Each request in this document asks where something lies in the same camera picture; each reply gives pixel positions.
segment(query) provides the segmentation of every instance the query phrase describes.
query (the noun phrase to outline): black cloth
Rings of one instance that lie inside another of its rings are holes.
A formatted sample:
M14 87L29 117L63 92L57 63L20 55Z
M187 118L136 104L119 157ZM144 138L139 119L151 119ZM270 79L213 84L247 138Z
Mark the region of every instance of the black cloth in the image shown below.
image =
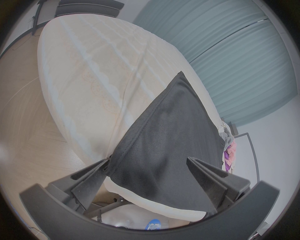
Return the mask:
M177 209L215 212L186 160L195 157L222 168L224 144L180 72L129 128L106 174L145 199Z

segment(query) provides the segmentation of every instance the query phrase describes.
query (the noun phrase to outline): blue logo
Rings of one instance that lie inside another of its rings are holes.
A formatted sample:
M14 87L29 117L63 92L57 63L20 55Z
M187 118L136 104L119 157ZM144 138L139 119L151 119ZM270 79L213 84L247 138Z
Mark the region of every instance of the blue logo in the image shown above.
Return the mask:
M151 220L145 230L157 230L161 228L161 222L158 219Z

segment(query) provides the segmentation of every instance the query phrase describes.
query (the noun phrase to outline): bed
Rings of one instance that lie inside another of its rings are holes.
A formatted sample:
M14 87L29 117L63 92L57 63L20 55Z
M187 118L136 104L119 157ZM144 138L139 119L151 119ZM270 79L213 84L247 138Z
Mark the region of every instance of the bed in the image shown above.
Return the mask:
M113 154L133 123L180 72L199 97L213 128L223 129L212 99L184 56L132 23L94 14L57 17L44 27L37 57L50 113L87 166ZM139 198L110 177L104 185L170 218L198 221L206 215Z

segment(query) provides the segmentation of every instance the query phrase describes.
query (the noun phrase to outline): pink cloth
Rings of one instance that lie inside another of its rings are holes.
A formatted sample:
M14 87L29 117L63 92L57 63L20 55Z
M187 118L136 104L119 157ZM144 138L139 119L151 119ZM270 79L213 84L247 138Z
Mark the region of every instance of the pink cloth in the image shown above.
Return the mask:
M225 161L229 166L231 166L231 164L236 160L236 142L235 142L235 140L233 140L233 142L227 148L227 153L229 154L229 158L228 158L228 160L225 159Z

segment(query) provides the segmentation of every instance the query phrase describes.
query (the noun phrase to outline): teal curtain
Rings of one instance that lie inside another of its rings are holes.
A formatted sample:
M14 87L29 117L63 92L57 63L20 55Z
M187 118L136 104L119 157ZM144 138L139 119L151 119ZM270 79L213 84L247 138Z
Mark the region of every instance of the teal curtain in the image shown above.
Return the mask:
M177 47L227 123L260 119L297 94L284 43L251 0L151 0L133 23Z

